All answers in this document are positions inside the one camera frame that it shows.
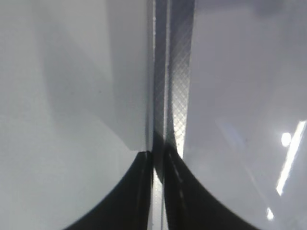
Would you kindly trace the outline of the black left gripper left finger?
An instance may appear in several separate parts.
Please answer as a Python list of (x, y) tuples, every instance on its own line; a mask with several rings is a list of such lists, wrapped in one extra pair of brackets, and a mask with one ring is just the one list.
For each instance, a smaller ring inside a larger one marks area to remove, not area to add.
[(68, 230), (146, 230), (151, 203), (153, 155), (139, 152), (120, 182)]

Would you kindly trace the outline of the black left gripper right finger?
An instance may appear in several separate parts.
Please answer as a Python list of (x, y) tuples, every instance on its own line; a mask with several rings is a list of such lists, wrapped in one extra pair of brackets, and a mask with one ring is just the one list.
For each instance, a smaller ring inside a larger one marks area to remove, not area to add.
[(255, 229), (201, 185), (172, 145), (165, 145), (163, 157), (164, 197), (170, 230)]

